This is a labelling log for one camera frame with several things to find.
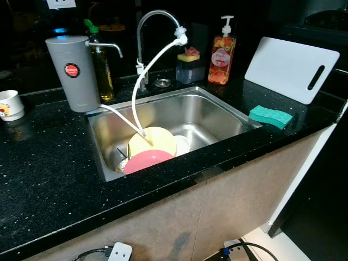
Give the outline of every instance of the black cable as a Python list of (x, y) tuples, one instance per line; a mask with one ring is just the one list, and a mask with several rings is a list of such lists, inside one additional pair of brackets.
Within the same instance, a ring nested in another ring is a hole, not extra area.
[(225, 247), (223, 249), (230, 250), (230, 249), (232, 249), (234, 247), (237, 247), (237, 246), (253, 246), (253, 247), (257, 247), (257, 248), (265, 251), (267, 254), (269, 254), (275, 261), (278, 261), (278, 258), (276, 258), (276, 256), (271, 251), (269, 251), (268, 249), (264, 248), (263, 246), (260, 246), (258, 244), (254, 244), (254, 243), (241, 242), (241, 243), (234, 244), (232, 246)]
[(103, 252), (104, 253), (105, 249), (104, 248), (97, 248), (97, 249), (93, 249), (93, 250), (88, 250), (88, 251), (86, 251), (86, 252), (84, 252), (82, 254), (79, 254), (75, 259), (73, 259), (73, 261), (76, 261), (76, 260), (78, 260), (80, 258), (83, 258), (83, 257), (89, 255), (89, 254), (93, 254), (93, 253), (97, 253), (97, 252)]

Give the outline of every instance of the chrome faucet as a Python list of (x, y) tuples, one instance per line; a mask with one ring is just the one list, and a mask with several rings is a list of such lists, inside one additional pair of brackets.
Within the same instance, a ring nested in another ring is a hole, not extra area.
[(103, 47), (112, 47), (112, 48), (116, 48), (119, 52), (119, 55), (121, 58), (123, 58), (123, 53), (120, 49), (120, 47), (115, 44), (115, 43), (102, 43), (102, 42), (90, 42), (89, 40), (86, 41), (86, 46), (103, 46)]
[[(144, 25), (145, 21), (153, 15), (165, 15), (165, 16), (169, 17), (176, 26), (176, 31), (175, 31), (174, 35), (176, 37), (178, 37), (178, 39), (180, 39), (181, 37), (185, 37), (187, 39), (186, 34), (185, 34), (186, 29), (184, 27), (180, 26), (178, 20), (172, 14), (170, 14), (169, 12), (167, 12), (165, 10), (153, 10), (153, 11), (148, 12), (139, 21), (138, 28), (136, 29), (136, 40), (138, 43), (138, 60), (137, 60), (137, 65), (136, 65), (136, 71), (137, 71), (138, 75), (141, 74), (144, 70), (144, 64), (142, 63), (142, 53), (141, 53), (141, 29), (142, 29), (142, 26)], [(147, 74), (146, 74), (146, 77), (144, 78), (144, 80), (141, 81), (140, 88), (144, 89), (145, 84), (148, 84)]]

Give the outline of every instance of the white cutting board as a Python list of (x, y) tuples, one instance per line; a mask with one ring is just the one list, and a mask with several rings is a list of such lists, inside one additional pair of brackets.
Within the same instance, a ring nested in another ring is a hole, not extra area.
[[(339, 55), (332, 50), (263, 37), (245, 79), (301, 103), (310, 104)], [(321, 66), (324, 66), (324, 70), (320, 74), (318, 69), (322, 69)], [(309, 90), (316, 74), (320, 76)]]

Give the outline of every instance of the white cup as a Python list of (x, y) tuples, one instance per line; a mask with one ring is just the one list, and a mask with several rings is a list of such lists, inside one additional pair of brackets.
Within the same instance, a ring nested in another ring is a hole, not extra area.
[(0, 118), (3, 121), (14, 121), (24, 116), (24, 105), (18, 91), (0, 92)]

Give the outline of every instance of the kitchen counter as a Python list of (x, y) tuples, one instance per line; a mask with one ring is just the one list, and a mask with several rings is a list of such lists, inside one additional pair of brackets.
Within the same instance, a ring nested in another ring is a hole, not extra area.
[[(262, 105), (294, 118), (284, 130), (264, 125), (105, 183), (97, 173), (85, 117), (71, 111), (67, 101), (55, 101), (63, 91), (23, 96), (35, 106), (27, 106), (22, 119), (0, 124), (0, 260), (33, 256), (313, 134), (336, 122), (344, 106), (344, 100), (323, 92), (303, 105), (238, 77), (227, 86), (198, 86), (244, 114)], [(174, 83), (138, 97), (186, 87)], [(115, 100), (129, 101), (132, 89), (126, 85)]]

